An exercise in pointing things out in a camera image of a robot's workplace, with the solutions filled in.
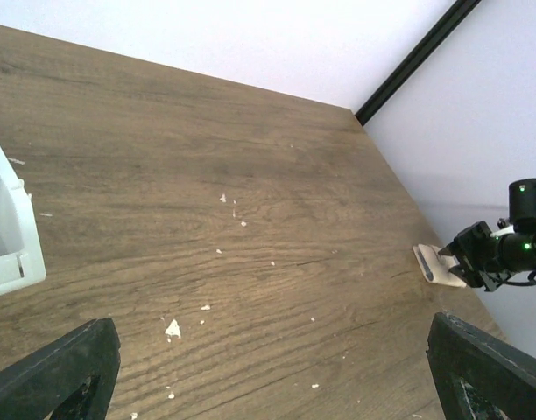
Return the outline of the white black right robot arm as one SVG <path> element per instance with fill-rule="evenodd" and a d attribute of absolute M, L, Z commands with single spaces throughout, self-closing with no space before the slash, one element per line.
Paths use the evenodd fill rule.
<path fill-rule="evenodd" d="M 471 288 L 536 285 L 536 178 L 510 183 L 508 194 L 509 216 L 498 220 L 498 231 L 478 221 L 439 251 L 455 259 L 448 273 Z"/>

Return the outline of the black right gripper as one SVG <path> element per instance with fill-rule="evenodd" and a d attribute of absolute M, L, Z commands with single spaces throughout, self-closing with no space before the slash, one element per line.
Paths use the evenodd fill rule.
<path fill-rule="evenodd" d="M 535 235 L 493 234 L 479 221 L 463 229 L 439 256 L 454 257 L 448 272 L 471 288 L 493 292 L 503 285 L 535 285 Z"/>

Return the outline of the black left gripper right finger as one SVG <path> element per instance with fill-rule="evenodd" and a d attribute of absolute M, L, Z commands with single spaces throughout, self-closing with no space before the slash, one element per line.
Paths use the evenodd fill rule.
<path fill-rule="evenodd" d="M 446 419 L 536 419 L 536 359 L 436 313 L 427 359 Z"/>

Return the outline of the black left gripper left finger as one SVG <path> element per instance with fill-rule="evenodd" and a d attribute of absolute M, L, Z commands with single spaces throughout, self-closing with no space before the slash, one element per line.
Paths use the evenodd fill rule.
<path fill-rule="evenodd" d="M 0 419 L 104 419 L 120 364 L 113 320 L 92 319 L 0 371 Z"/>

